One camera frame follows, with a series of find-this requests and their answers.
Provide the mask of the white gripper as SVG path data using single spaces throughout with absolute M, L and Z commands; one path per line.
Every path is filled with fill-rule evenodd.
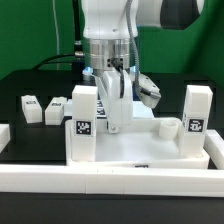
M 124 95 L 120 97 L 120 75 L 116 70 L 104 71 L 95 78 L 100 99 L 102 101 L 109 133 L 119 132 L 118 127 L 129 125 L 133 119 L 132 82 L 127 72 L 124 72 Z

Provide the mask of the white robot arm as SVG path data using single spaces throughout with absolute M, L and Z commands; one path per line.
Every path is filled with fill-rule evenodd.
M 160 89 L 140 72 L 139 26 L 184 30 L 201 15 L 205 0 L 81 0 L 87 49 L 108 124 L 116 133 L 132 123 L 133 97 L 155 108 Z

